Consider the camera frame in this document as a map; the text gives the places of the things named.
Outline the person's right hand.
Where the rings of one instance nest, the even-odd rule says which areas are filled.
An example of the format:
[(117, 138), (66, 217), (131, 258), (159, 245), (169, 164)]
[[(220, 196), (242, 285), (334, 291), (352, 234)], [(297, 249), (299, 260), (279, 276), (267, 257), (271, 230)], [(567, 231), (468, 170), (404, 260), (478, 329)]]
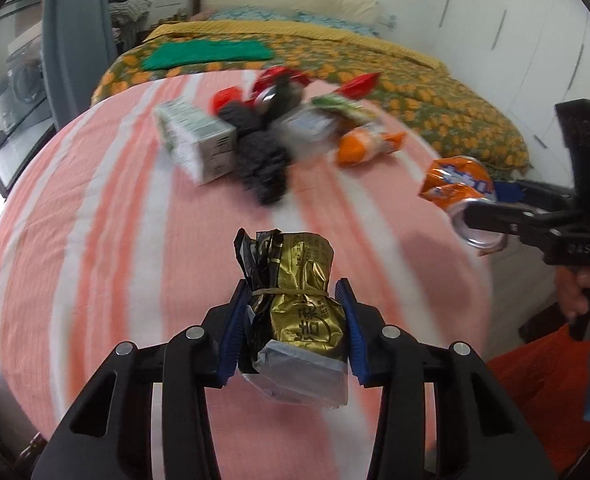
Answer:
[(574, 322), (578, 315), (588, 312), (589, 301), (582, 291), (590, 289), (590, 268), (581, 268), (578, 271), (558, 268), (555, 283), (560, 310), (569, 323)]

